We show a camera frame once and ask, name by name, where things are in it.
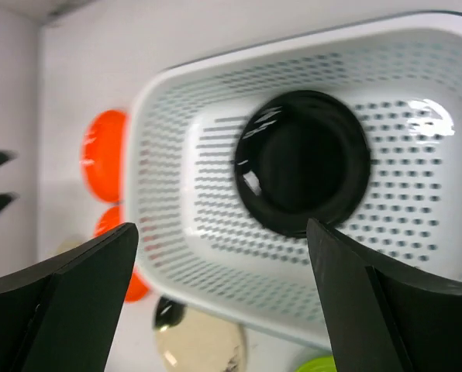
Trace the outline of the white perforated plastic bin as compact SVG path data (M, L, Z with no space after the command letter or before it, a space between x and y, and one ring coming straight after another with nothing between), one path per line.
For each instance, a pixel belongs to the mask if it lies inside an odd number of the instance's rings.
M165 70L133 107L124 181L136 268L153 288L329 348L310 219L462 281L462 13Z

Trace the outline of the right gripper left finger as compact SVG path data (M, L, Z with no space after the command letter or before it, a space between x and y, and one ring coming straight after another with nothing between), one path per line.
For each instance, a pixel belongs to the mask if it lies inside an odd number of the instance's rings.
M0 277L0 371L103 371L134 264L131 222ZM114 268L126 259L127 273Z

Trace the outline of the green plate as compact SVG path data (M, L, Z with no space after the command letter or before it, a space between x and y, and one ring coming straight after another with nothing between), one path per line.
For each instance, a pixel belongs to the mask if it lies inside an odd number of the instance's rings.
M295 372L337 372L333 356L321 356L300 365Z

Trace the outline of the orange plate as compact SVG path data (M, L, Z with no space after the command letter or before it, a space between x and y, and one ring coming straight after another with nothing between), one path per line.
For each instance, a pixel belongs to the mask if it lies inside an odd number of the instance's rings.
M128 115L121 109L99 113L81 141L80 168L84 184L100 201L121 200L122 146Z
M116 228L118 225L123 223L122 219L122 208L120 205L111 206L106 210L102 217L97 221L95 225L94 237L103 235L109 230ZM126 259L119 255L122 246L118 245L115 247L116 257L120 258L120 263L116 263L114 268L121 270L122 273L127 273ZM136 265L132 265L132 274L129 282L129 286L126 290L126 296L124 302L133 303L146 297L150 291L149 285L142 279L136 269Z

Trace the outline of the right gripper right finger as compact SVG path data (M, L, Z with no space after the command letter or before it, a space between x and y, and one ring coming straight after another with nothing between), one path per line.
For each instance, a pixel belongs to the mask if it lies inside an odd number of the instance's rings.
M462 371L462 282L315 219L306 233L338 371Z

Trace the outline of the beige plate with black mark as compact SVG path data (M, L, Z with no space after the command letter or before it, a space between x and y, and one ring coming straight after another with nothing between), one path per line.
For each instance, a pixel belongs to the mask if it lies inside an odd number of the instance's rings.
M167 371L245 371L243 327L161 297L153 317L157 351Z

